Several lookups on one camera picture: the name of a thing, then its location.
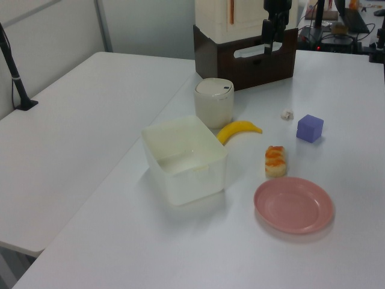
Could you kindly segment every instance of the cup lid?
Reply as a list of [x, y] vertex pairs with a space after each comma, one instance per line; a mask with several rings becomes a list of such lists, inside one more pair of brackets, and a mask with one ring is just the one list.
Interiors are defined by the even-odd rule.
[[225, 95], [233, 88], [233, 83], [227, 79], [206, 78], [195, 88], [197, 93], [206, 96], [219, 97]]

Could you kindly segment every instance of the purple cube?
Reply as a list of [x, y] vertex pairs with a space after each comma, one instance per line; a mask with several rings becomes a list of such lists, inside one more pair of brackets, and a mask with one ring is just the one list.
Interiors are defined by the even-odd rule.
[[298, 122], [297, 137], [313, 143], [321, 136], [323, 126], [324, 120], [308, 114]]

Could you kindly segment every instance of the toy banana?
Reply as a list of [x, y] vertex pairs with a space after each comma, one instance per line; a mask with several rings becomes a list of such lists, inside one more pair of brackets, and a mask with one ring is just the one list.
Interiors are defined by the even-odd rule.
[[222, 145], [224, 145], [229, 138], [231, 138], [231, 136], [243, 131], [256, 131], [260, 134], [262, 133], [262, 130], [253, 125], [253, 123], [246, 120], [237, 120], [236, 122], [230, 122], [223, 129], [221, 129], [217, 134], [217, 139], [219, 139]]

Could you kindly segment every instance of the small white object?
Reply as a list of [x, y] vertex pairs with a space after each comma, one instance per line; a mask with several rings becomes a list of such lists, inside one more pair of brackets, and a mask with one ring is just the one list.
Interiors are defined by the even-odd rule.
[[281, 113], [281, 118], [285, 120], [293, 119], [294, 113], [292, 110], [285, 108]]
[[221, 129], [231, 122], [234, 106], [234, 85], [221, 78], [206, 78], [194, 90], [197, 117], [212, 129]]

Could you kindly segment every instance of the pink plastic plate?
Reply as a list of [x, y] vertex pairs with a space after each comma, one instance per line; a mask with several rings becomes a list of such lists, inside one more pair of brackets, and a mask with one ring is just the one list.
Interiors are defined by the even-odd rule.
[[301, 178], [282, 177], [264, 182], [255, 192], [254, 204], [268, 224], [293, 234], [317, 231], [334, 214], [329, 195]]

